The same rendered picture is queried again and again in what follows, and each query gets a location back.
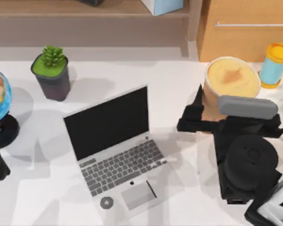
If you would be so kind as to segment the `pale grey rounded box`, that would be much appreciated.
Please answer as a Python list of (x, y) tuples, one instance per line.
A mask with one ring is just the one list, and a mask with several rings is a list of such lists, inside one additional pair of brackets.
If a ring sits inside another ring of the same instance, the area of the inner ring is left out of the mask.
[(217, 106), (222, 115), (270, 120), (278, 114), (278, 106), (268, 99), (221, 96)]

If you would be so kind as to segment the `tan paper cup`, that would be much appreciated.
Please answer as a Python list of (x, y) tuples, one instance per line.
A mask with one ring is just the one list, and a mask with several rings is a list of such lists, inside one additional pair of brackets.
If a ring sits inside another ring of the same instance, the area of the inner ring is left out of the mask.
[(260, 88), (259, 75), (247, 62), (231, 56), (212, 60), (205, 70), (202, 120), (220, 121), (226, 118), (217, 106), (221, 96), (256, 98)]

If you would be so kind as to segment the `blue can with yellow lid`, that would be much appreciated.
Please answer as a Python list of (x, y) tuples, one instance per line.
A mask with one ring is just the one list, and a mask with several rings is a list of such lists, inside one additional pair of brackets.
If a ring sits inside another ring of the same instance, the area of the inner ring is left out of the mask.
[(259, 71), (261, 86), (275, 89), (283, 74), (283, 43), (272, 43), (267, 47), (266, 57)]

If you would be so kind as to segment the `wooden cupboard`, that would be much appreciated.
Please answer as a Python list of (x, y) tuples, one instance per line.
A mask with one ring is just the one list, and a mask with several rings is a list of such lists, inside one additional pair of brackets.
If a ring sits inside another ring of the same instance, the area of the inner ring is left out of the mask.
[(222, 24), (283, 24), (283, 0), (203, 0), (197, 33), (199, 61), (237, 57), (262, 62), (267, 47), (283, 43), (283, 27), (215, 27)]

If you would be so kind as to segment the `silver laptop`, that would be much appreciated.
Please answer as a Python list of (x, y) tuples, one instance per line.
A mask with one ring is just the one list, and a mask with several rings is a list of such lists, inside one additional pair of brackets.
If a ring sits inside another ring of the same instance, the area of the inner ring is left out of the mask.
[(146, 85), (69, 114), (64, 123), (106, 224), (127, 220), (176, 193), (179, 178), (150, 133)]

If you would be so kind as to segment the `light blue box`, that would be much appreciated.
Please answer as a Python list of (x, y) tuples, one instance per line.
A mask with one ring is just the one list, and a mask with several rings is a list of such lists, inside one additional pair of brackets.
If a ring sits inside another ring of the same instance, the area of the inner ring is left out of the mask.
[(140, 0), (153, 16), (182, 9), (184, 0)]

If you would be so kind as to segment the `wooden open shelves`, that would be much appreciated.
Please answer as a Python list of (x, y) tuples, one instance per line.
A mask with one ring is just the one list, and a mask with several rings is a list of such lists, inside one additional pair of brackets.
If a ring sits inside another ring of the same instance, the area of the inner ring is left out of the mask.
[(153, 16), (141, 0), (0, 0), (0, 60), (30, 60), (46, 45), (73, 61), (179, 60), (193, 56), (184, 8)]

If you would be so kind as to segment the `dark object on shelf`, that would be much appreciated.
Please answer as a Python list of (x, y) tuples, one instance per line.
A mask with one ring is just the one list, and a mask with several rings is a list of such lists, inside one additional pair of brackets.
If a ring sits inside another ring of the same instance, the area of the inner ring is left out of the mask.
[(83, 4), (87, 4), (92, 7), (98, 7), (100, 6), (105, 0), (78, 0), (79, 2)]

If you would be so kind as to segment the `green plant in dark pot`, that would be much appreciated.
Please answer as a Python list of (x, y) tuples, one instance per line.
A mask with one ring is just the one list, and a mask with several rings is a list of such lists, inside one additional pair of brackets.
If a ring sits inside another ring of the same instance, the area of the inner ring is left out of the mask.
[(62, 47), (47, 45), (31, 65), (45, 97), (62, 102), (70, 92), (68, 58)]

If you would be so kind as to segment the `colourful globe on black stand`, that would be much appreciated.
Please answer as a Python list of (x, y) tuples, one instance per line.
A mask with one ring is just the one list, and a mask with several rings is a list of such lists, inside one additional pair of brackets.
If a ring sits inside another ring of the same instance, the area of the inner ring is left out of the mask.
[(9, 111), (12, 91), (8, 79), (0, 72), (0, 149), (10, 145), (18, 136), (20, 126)]

